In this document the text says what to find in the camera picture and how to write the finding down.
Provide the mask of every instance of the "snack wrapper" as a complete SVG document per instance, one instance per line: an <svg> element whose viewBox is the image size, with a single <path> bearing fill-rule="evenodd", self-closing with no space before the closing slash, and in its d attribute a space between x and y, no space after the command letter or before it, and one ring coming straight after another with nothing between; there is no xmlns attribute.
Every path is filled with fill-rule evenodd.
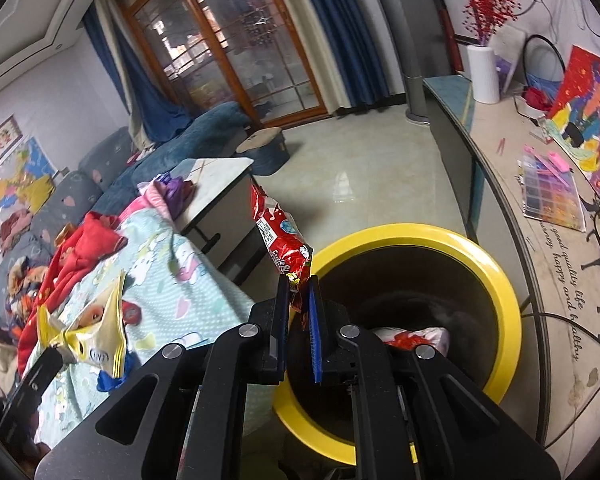
<svg viewBox="0 0 600 480"><path fill-rule="evenodd" d="M126 337L122 319L120 275L98 297L80 311L67 327L49 314L42 304L38 309L38 340L42 348L55 346L65 362L87 363L119 379L124 373Z"/></svg>
<svg viewBox="0 0 600 480"><path fill-rule="evenodd" d="M433 346L444 357L449 352L449 332L441 326L432 326L415 332L403 328L383 326L382 328L375 328L373 332L385 344L403 350L413 350L416 346L425 344Z"/></svg>
<svg viewBox="0 0 600 480"><path fill-rule="evenodd" d="M313 250L302 238L293 217L257 184L251 184L251 207L273 262L291 283L291 308L302 312L301 291L309 279Z"/></svg>

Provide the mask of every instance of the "ceiling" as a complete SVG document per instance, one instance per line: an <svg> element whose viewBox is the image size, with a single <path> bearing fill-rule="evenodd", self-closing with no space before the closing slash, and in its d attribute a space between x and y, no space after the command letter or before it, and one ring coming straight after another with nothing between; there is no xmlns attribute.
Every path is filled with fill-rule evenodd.
<svg viewBox="0 0 600 480"><path fill-rule="evenodd" d="M7 0L0 8L0 90L71 47L93 0Z"/></svg>

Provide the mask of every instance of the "yellow trash bin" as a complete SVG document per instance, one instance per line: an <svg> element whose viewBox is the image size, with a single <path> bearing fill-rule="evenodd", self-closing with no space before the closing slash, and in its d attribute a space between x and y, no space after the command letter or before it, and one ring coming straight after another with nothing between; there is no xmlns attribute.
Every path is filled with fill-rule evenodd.
<svg viewBox="0 0 600 480"><path fill-rule="evenodd" d="M347 307L368 329L445 326L448 358L494 402L518 365L522 325L514 291L498 264L472 241L435 226L390 224L341 238L314 256L323 300ZM308 333L290 320L287 376L274 410L319 454L356 463L350 399L314 384Z"/></svg>

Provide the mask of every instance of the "gray sofa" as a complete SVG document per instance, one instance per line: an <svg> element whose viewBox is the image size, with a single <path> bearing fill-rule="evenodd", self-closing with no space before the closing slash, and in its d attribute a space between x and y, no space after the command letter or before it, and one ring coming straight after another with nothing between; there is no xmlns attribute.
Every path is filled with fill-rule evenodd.
<svg viewBox="0 0 600 480"><path fill-rule="evenodd" d="M4 319L7 274L21 256L48 264L54 240L67 223L78 225L88 211L118 215L138 196L137 185L172 170L185 158L229 157L245 138L250 123L237 103L218 105L196 118L179 136L159 146L143 160L127 166L136 151L126 128L96 145L56 186L34 215L30 231L0 263L0 316Z"/></svg>

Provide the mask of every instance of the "blue curtain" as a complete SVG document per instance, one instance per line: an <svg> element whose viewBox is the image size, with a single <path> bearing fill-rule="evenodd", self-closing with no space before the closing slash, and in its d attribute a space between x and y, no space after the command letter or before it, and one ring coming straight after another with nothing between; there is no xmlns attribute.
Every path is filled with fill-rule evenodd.
<svg viewBox="0 0 600 480"><path fill-rule="evenodd" d="M82 22L98 57L126 107L125 93L120 81L120 75L118 74L116 64L113 61L113 56L100 26L95 4L89 6ZM138 103L146 136L153 142L167 142L187 128L193 119L187 114L184 108L169 101L154 86L140 64L138 56L136 56L136 53L126 42L122 32L116 26L114 27L116 39L118 40L122 54L122 61L129 74L132 91Z"/></svg>
<svg viewBox="0 0 600 480"><path fill-rule="evenodd" d="M352 106L389 97L374 41L356 0L311 0L329 40Z"/></svg>

